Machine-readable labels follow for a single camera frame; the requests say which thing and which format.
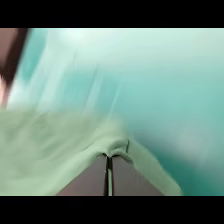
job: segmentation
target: light green cloth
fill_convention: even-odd
[[[0,110],[0,195],[56,195],[97,156],[121,155],[165,195],[178,184],[118,122]]]

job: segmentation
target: pale green sheet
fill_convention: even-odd
[[[102,153],[123,156],[165,195],[182,194],[119,122],[0,110],[0,195],[56,195]]]

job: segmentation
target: gray surface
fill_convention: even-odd
[[[71,181],[57,196],[104,196],[106,177],[106,157],[96,161]]]
[[[163,196],[121,157],[112,158],[114,196]]]

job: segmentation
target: teal background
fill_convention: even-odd
[[[224,29],[32,29],[8,108],[119,116],[187,195],[224,195]]]

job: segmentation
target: blurred teal surface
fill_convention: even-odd
[[[8,108],[118,116],[187,195],[224,195],[224,29],[32,29]]]

